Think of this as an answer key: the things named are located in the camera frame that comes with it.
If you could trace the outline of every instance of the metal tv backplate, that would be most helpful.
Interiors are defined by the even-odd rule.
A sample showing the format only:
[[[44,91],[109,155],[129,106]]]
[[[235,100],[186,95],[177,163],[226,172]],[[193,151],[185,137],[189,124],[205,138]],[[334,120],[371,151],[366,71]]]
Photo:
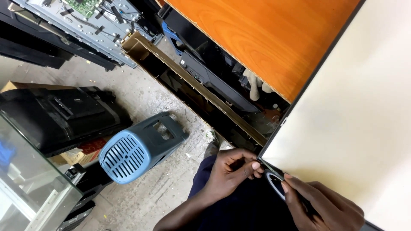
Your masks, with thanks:
[[[137,66],[121,51],[121,41],[130,33],[139,31],[154,45],[163,37],[137,24],[141,13],[127,0],[13,1],[119,65]]]

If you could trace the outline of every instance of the white screen surface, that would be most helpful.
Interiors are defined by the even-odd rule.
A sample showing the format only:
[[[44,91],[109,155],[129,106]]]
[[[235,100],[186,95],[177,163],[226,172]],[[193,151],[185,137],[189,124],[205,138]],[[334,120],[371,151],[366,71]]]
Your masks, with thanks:
[[[354,201],[386,231],[411,222],[411,1],[367,0],[263,159]]]

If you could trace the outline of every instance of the person's left hand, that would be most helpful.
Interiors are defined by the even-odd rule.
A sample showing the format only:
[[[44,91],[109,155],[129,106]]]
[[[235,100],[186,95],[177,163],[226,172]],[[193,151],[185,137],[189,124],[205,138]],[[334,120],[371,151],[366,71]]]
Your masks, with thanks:
[[[253,175],[261,178],[264,169],[256,158],[254,153],[242,148],[219,151],[203,193],[218,201],[233,193],[246,178],[253,179]]]

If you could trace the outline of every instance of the dark blue shirt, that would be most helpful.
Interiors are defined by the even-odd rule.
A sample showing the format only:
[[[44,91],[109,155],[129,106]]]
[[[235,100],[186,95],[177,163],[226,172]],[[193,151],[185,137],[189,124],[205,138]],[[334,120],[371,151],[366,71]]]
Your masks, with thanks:
[[[210,177],[216,155],[205,158],[194,176],[188,198],[198,193]],[[205,209],[184,230],[298,230],[285,202],[262,177],[244,180],[228,197]]]

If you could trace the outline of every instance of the hand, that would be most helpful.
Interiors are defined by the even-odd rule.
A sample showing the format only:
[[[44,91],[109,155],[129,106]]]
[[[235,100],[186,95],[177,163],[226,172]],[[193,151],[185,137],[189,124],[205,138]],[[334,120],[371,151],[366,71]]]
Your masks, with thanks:
[[[364,225],[364,212],[354,202],[327,188],[320,182],[302,182],[288,174],[281,182],[287,206],[300,231],[358,231]],[[311,202],[319,216],[307,216],[296,190]]]
[[[202,193],[216,202],[233,193],[246,178],[261,178],[264,169],[256,158],[254,153],[241,148],[219,151]]]

